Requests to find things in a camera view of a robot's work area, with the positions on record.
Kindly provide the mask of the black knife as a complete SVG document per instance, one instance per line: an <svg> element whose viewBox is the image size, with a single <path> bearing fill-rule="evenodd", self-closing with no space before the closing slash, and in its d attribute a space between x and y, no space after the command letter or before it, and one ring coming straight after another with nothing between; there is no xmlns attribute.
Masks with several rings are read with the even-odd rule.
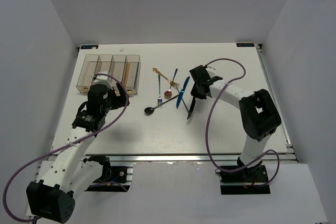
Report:
<svg viewBox="0 0 336 224"><path fill-rule="evenodd" d="M193 97L191 105L190 105L190 109L189 109L189 112L188 112L187 120L192 116L192 113L193 113L194 108L195 108L195 104L196 104L196 97Z"/></svg>

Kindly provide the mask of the gold chopstick slanted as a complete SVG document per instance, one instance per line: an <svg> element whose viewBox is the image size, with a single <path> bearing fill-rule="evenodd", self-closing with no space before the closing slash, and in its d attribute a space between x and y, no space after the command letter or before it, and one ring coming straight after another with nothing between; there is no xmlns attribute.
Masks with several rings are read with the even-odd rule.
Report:
<svg viewBox="0 0 336 224"><path fill-rule="evenodd" d="M129 76L129 70L130 70L130 63L125 63L125 70L124 70L124 86L128 86L128 76Z"/></svg>

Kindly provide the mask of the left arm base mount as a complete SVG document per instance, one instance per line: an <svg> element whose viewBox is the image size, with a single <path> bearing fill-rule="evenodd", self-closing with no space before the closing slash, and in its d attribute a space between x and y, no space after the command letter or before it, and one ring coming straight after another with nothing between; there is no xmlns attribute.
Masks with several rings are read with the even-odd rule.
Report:
<svg viewBox="0 0 336 224"><path fill-rule="evenodd" d="M127 192L130 188L130 180L127 179L128 167L111 165L110 158L104 155L94 155L83 159L83 165L88 162L99 163L102 167L102 175L96 179L86 191L98 192Z"/></svg>

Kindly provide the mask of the blue knife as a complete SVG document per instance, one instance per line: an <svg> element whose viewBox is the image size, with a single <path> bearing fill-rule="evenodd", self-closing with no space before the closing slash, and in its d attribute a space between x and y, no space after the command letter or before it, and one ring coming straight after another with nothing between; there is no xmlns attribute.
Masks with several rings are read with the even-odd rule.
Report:
<svg viewBox="0 0 336 224"><path fill-rule="evenodd" d="M181 103L181 101L182 101L182 99L183 99L183 95L184 95L184 92L185 92L185 90L186 90L186 87L187 87L187 85L188 85L189 80L190 80L190 76L188 76L188 77L185 79L184 84L183 84L183 87L182 87L181 91L179 92L179 95L178 95L178 98L177 98L177 102L176 102L176 108L177 108L177 109L179 108L180 103Z"/></svg>

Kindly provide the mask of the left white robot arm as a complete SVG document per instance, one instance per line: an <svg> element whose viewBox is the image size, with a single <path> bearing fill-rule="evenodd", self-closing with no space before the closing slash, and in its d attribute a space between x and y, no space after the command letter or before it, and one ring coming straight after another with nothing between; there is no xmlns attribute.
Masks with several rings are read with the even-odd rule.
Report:
<svg viewBox="0 0 336 224"><path fill-rule="evenodd" d="M94 181L109 180L112 170L109 158L104 155L94 155L85 160L80 170L77 167L103 128L108 112L129 104L123 86L118 83L117 89L118 93L112 86L102 83L90 87L87 101L78 108L72 123L65 150L59 152L46 174L26 189L33 215L66 223L79 195Z"/></svg>

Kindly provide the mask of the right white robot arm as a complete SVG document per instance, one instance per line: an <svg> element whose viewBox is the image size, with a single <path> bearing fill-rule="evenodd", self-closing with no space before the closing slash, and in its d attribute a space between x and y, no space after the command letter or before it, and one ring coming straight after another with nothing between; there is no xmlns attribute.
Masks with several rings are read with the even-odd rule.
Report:
<svg viewBox="0 0 336 224"><path fill-rule="evenodd" d="M197 66L190 70L194 81L191 96L192 103L188 118L191 117L196 100L214 98L211 108L214 111L218 100L236 107L241 114L246 140L243 151L237 160L237 168L227 170L227 173L237 172L238 177L247 182L256 175L255 167L260 166L265 146L278 126L281 125L279 112L265 89L250 91L233 85L238 80L225 81L206 66Z"/></svg>

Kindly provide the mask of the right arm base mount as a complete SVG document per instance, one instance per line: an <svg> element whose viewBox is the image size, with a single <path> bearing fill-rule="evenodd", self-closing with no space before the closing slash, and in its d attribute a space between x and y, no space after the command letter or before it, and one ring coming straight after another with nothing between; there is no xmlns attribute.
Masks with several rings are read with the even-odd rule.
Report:
<svg viewBox="0 0 336 224"><path fill-rule="evenodd" d="M269 185L263 184L269 181L265 165L261 165L248 175L244 171L236 173L224 173L216 169L219 176L220 192L222 195L269 195Z"/></svg>

